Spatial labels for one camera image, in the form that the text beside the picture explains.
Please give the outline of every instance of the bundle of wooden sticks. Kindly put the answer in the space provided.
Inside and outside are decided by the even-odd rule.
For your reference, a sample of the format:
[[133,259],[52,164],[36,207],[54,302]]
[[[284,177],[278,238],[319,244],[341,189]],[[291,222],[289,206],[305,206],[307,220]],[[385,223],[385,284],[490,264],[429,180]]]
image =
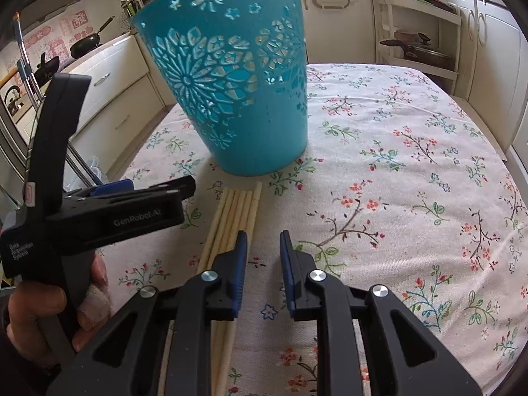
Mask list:
[[[258,182],[254,191],[225,188],[216,209],[209,235],[203,247],[202,256],[196,274],[211,269],[219,253],[234,248],[238,231],[246,231],[248,257],[257,210],[259,206],[262,183]],[[211,394],[223,396],[229,374],[231,353],[237,321],[214,321],[211,325]],[[158,396],[165,393],[166,365],[171,346],[172,332],[167,334],[165,352],[162,362],[162,373],[159,380]]]

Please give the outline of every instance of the white label sticker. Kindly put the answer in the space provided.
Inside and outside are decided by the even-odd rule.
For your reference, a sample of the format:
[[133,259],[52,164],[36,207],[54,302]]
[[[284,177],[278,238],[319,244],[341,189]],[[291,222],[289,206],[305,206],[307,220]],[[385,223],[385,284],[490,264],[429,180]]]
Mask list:
[[35,206],[35,182],[29,181],[26,183],[25,203],[28,207]]

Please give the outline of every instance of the white shelf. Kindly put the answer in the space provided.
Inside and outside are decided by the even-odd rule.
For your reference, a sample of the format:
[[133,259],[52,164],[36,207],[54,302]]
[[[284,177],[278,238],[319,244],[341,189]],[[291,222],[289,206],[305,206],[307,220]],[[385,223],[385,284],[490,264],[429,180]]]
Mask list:
[[398,67],[409,67],[415,68],[418,71],[426,74],[432,74],[444,79],[449,79],[455,81],[457,79],[458,73],[451,70],[446,70],[445,68],[433,67],[432,65],[422,64],[421,62],[415,62],[408,59],[396,58],[390,56],[389,51],[386,46],[378,46],[379,53],[381,56],[391,65],[397,65]]
[[428,15],[436,16],[448,22],[460,25],[460,16],[448,12],[447,10],[439,9],[438,7],[423,3],[416,0],[378,0],[379,4],[390,4],[393,6],[405,7],[407,9],[416,10]]

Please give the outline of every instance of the drawer handle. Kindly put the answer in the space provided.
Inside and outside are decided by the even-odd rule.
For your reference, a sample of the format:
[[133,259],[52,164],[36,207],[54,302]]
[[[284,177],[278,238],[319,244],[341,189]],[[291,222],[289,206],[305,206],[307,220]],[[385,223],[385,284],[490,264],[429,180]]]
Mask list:
[[121,126],[130,118],[130,115],[126,116],[119,125],[117,125],[114,129],[117,131]]
[[106,79],[108,79],[110,77],[110,74],[112,74],[112,73],[105,74],[104,76],[102,76],[101,79],[97,80],[96,83],[94,83],[93,85],[94,86],[99,86],[103,81],[105,81]]

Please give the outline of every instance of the pan handle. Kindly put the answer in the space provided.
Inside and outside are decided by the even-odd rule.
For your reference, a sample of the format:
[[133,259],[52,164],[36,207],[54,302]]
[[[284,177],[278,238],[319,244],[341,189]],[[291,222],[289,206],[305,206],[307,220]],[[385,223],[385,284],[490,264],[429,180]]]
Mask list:
[[395,40],[395,39],[382,40],[381,42],[379,42],[379,44],[384,45],[384,46],[391,46],[391,47],[399,46],[403,49],[403,53],[405,54],[406,57],[412,60],[416,59],[416,54],[413,52],[410,46],[407,43],[402,42],[401,40]]
[[110,24],[110,22],[112,22],[114,20],[114,18],[115,18],[115,16],[112,16],[112,17],[108,18],[107,21],[102,24],[102,27],[99,28],[99,31],[97,31],[97,34],[99,34],[101,31],[103,31],[108,26],[108,24]]

